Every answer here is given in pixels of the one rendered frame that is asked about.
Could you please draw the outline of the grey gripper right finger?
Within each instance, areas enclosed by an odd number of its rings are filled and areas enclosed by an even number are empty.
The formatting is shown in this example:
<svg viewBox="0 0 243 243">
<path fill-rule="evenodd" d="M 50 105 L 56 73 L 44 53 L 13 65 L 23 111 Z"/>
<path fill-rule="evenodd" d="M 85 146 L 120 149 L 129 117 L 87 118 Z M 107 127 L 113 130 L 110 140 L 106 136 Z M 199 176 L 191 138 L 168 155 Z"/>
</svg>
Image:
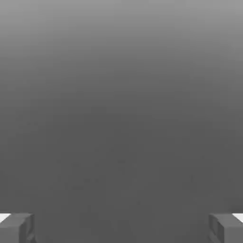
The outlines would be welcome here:
<svg viewBox="0 0 243 243">
<path fill-rule="evenodd" d="M 208 243 L 243 243 L 243 213 L 209 214 Z"/>
</svg>

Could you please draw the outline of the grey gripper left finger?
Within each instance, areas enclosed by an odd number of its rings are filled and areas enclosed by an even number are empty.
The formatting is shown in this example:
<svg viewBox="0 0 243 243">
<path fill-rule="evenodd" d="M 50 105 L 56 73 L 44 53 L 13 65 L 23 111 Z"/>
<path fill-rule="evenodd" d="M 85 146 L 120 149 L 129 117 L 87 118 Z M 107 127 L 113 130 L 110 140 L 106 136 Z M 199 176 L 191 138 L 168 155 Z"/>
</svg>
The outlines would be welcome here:
<svg viewBox="0 0 243 243">
<path fill-rule="evenodd" d="M 4 214 L 0 220 L 0 243 L 36 243 L 35 215 Z"/>
</svg>

